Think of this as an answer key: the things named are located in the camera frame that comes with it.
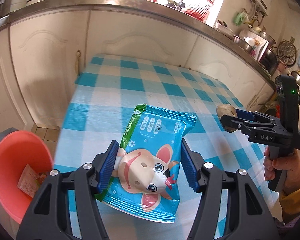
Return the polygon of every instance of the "white flower print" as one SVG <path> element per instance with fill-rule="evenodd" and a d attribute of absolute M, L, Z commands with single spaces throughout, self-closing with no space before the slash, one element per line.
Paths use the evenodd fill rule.
<path fill-rule="evenodd" d="M 136 142 L 135 142 L 135 141 L 132 141 L 132 140 L 129 141 L 129 146 L 130 146 L 130 147 L 135 146 L 135 145 L 136 145 Z"/>

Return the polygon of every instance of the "tile floor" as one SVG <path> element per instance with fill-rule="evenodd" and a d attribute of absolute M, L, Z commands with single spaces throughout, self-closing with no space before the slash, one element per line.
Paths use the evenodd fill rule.
<path fill-rule="evenodd" d="M 31 131 L 44 141 L 54 159 L 60 130 L 37 127 L 37 129 L 32 129 Z"/>

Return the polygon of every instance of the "yellow sleeve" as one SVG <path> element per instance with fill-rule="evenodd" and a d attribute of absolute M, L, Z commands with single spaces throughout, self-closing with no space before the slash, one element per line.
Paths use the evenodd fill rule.
<path fill-rule="evenodd" d="M 288 196 L 283 191 L 280 192 L 279 202 L 282 207 L 282 218 L 285 223 L 300 215 L 300 189 Z"/>

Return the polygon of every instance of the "cartoon eye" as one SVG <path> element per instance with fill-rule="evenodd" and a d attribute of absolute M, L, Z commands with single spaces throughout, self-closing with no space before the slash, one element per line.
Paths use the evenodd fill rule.
<path fill-rule="evenodd" d="M 156 163 L 154 165 L 154 171 L 155 172 L 161 172 L 164 170 L 164 166 L 161 163 Z"/>
<path fill-rule="evenodd" d="M 150 185 L 147 187 L 147 190 L 152 191 L 152 192 L 156 192 L 158 189 L 157 189 L 157 186 L 156 186 L 156 185 L 150 184 Z"/>

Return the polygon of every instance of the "orange bucket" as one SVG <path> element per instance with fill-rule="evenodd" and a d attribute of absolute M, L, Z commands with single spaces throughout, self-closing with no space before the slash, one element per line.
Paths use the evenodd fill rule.
<path fill-rule="evenodd" d="M 28 131 L 4 137 L 0 142 L 0 203 L 19 224 L 32 200 L 17 187 L 27 164 L 37 173 L 52 170 L 53 160 L 44 142 Z"/>

